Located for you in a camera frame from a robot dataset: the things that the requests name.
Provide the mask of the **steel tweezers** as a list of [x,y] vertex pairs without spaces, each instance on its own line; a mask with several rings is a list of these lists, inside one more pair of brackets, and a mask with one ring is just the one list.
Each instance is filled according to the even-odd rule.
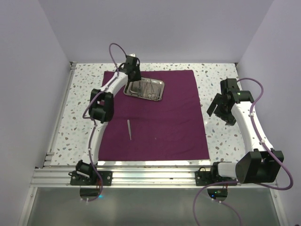
[[127,127],[128,127],[129,138],[130,140],[132,140],[131,125],[129,119],[127,120]]

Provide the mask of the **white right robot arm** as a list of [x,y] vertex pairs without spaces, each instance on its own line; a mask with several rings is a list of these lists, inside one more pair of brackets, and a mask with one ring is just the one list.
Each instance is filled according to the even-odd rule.
[[214,114],[226,125],[238,125],[246,153],[237,162],[214,162],[210,168],[210,181],[220,185],[227,179],[241,184],[272,183],[284,161],[282,151],[274,149],[266,138],[255,111],[255,100],[248,90],[241,90],[236,79],[220,82],[221,91],[216,94],[207,114]]

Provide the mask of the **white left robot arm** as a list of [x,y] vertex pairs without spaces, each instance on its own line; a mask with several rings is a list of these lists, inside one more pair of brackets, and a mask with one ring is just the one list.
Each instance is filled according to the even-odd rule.
[[103,133],[114,115],[114,96],[127,83],[139,80],[141,80],[140,60],[135,54],[130,54],[126,55],[126,61],[116,68],[112,78],[105,85],[91,92],[90,103],[83,113],[83,119],[90,119],[93,127],[87,149],[76,165],[76,172],[81,175],[82,181],[87,185],[94,184],[100,178],[96,169],[98,154],[94,154],[94,151],[99,150],[99,145],[97,144],[94,148],[92,142],[97,123],[103,125],[100,129]]

